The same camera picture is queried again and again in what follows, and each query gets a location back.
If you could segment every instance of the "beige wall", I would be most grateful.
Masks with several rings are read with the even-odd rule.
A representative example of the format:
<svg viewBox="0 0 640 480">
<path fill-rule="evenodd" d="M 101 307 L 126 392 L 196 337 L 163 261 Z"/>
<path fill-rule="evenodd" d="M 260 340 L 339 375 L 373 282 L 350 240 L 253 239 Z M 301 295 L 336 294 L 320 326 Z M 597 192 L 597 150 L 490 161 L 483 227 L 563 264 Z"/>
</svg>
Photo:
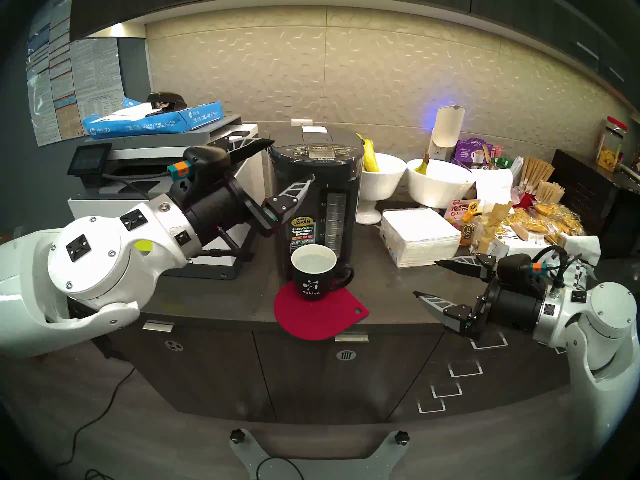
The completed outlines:
<svg viewBox="0 0 640 480">
<path fill-rule="evenodd" d="M 466 109 L 461 137 L 551 160 L 591 154 L 601 121 L 629 110 L 541 52 L 464 25 L 332 6 L 229 9 L 147 24 L 153 89 L 221 100 L 260 134 L 291 118 L 352 129 L 408 161 L 440 106 Z"/>
</svg>

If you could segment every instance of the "black mug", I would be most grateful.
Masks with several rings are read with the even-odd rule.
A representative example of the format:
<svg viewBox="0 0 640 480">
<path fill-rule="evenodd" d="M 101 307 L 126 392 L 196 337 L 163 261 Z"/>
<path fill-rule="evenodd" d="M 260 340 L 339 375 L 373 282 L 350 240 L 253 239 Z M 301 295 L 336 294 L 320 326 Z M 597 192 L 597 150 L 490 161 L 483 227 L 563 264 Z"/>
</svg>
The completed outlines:
<svg viewBox="0 0 640 480">
<path fill-rule="evenodd" d="M 316 301 L 347 286 L 353 280 L 353 268 L 344 266 L 343 269 L 349 273 L 334 283 L 337 270 L 340 270 L 335 267 L 336 262 L 335 253 L 320 244 L 306 244 L 293 251 L 291 264 L 297 291 L 305 299 Z"/>
</svg>

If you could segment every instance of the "mug handle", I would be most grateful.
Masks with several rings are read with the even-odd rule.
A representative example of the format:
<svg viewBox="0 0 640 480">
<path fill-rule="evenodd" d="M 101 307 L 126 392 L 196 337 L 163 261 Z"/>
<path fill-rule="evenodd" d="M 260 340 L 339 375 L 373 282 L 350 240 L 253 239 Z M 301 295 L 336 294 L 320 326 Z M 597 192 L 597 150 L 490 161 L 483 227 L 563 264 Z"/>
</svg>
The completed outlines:
<svg viewBox="0 0 640 480">
<path fill-rule="evenodd" d="M 347 278 L 345 278 L 344 280 L 339 281 L 338 283 L 334 283 L 329 288 L 330 291 L 337 291 L 338 289 L 342 289 L 343 287 L 348 286 L 349 283 L 351 282 L 351 280 L 353 280 L 353 275 L 355 274 L 355 271 L 354 271 L 353 267 L 344 266 L 343 268 L 345 270 L 349 270 L 349 274 L 347 275 Z"/>
</svg>

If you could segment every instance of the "poster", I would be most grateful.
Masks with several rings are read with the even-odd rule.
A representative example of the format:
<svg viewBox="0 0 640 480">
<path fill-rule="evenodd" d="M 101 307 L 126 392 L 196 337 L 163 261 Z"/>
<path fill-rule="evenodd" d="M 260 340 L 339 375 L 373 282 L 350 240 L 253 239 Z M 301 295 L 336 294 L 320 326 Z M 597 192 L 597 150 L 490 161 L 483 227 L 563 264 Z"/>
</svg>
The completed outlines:
<svg viewBox="0 0 640 480">
<path fill-rule="evenodd" d="M 38 146 L 86 135 L 84 117 L 108 115 L 124 98 L 117 40 L 69 43 L 71 3 L 49 0 L 29 29 L 27 92 Z"/>
<path fill-rule="evenodd" d="M 118 41 L 83 39 L 70 46 L 73 87 L 80 119 L 97 113 L 101 117 L 121 108 L 124 99 Z"/>
</svg>

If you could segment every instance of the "black stapler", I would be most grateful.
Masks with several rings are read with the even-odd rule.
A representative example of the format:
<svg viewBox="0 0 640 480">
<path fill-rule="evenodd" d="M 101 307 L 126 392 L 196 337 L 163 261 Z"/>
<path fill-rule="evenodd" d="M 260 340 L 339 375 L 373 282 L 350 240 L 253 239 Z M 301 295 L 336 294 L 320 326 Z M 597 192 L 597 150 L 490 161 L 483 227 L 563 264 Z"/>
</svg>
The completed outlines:
<svg viewBox="0 0 640 480">
<path fill-rule="evenodd" d="M 146 97 L 146 102 L 151 103 L 151 108 L 154 110 L 161 108 L 160 111 L 154 111 L 153 113 L 147 114 L 147 117 L 153 117 L 154 115 L 168 113 L 170 111 L 186 110 L 187 108 L 187 104 L 184 102 L 183 97 L 176 93 L 151 93 Z"/>
</svg>

